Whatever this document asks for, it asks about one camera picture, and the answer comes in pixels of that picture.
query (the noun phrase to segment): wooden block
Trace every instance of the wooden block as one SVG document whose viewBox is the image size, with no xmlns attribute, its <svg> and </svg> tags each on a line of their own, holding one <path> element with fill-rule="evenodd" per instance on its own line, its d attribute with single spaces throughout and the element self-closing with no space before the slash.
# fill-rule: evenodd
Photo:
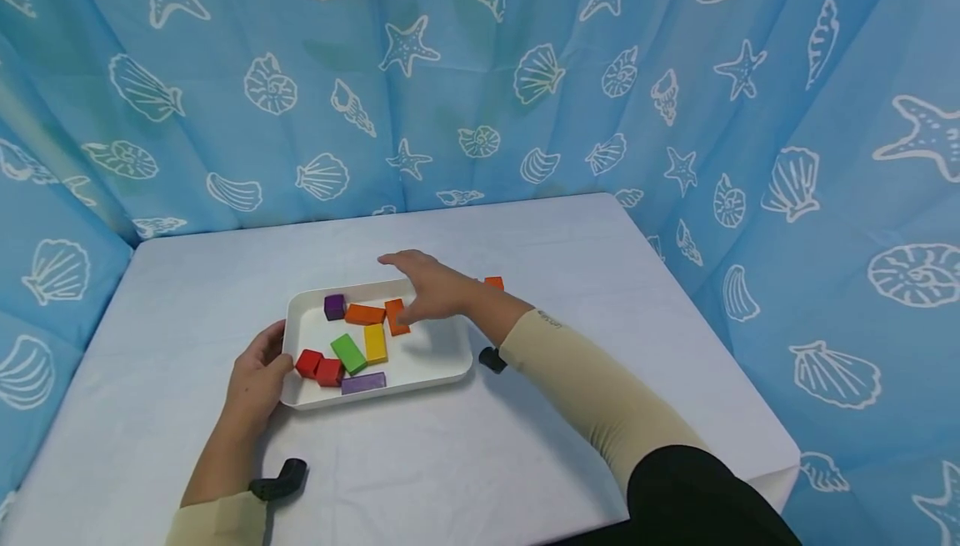
<svg viewBox="0 0 960 546">
<path fill-rule="evenodd" d="M 347 317 L 343 320 L 354 325 L 375 325 L 383 323 L 387 312 L 383 308 L 352 304 L 347 307 Z"/>
<path fill-rule="evenodd" d="M 336 353 L 337 357 L 340 358 L 340 362 L 343 363 L 343 368 L 345 368 L 350 375 L 356 375 L 367 367 L 367 359 L 363 358 L 360 354 L 360 349 L 353 342 L 353 338 L 350 338 L 347 333 L 344 333 L 340 338 L 334 339 L 333 342 L 330 343 L 330 346 L 333 348 L 333 352 Z"/>
<path fill-rule="evenodd" d="M 403 311 L 403 298 L 388 300 L 384 302 L 383 307 L 387 310 L 387 323 L 390 323 L 390 335 L 399 336 L 400 333 L 410 333 L 409 325 L 401 325 L 397 321 L 397 315 Z"/>
<path fill-rule="evenodd" d="M 387 339 L 383 337 L 383 325 L 368 325 L 362 328 L 362 338 L 367 345 L 367 363 L 386 363 Z"/>
</svg>

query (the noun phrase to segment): white tablecloth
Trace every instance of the white tablecloth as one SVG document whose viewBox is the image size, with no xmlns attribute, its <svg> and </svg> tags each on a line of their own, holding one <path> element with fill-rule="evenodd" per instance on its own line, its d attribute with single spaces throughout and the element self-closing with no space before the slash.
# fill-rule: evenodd
<svg viewBox="0 0 960 546">
<path fill-rule="evenodd" d="M 22 488 L 6 544 L 163 543 L 233 358 L 291 296 L 397 277 L 420 248 L 581 330 L 781 508 L 794 442 L 607 194 L 160 238 L 137 250 Z M 472 347 L 485 339 L 472 328 Z M 306 459 L 273 546 L 530 544 L 619 520 L 602 460 L 516 372 L 283 411 L 264 472 Z"/>
</svg>

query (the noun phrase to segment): arm sleeve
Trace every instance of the arm sleeve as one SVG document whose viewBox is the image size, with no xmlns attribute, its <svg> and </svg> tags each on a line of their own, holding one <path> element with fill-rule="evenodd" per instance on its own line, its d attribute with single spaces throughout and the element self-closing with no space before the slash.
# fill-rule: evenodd
<svg viewBox="0 0 960 546">
<path fill-rule="evenodd" d="M 166 546 L 262 546 L 267 503 L 242 492 L 181 508 L 172 525 Z"/>
<path fill-rule="evenodd" d="M 500 356 L 600 453 L 624 495 L 640 459 L 659 447 L 707 450 L 668 403 L 596 344 L 543 311 L 517 321 L 500 345 Z"/>
</svg>

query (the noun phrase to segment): purple block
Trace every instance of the purple block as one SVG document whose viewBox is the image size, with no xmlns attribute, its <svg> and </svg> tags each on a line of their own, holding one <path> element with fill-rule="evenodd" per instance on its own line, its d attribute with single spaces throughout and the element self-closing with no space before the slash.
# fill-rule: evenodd
<svg viewBox="0 0 960 546">
<path fill-rule="evenodd" d="M 347 299 L 341 293 L 328 295 L 323 299 L 323 312 L 328 321 L 337 321 L 347 314 Z"/>
<path fill-rule="evenodd" d="M 383 371 L 371 373 L 370 375 L 358 375 L 356 377 L 345 377 L 340 383 L 340 394 L 354 394 L 358 392 L 367 392 L 368 389 L 386 388 L 387 376 Z"/>
</svg>

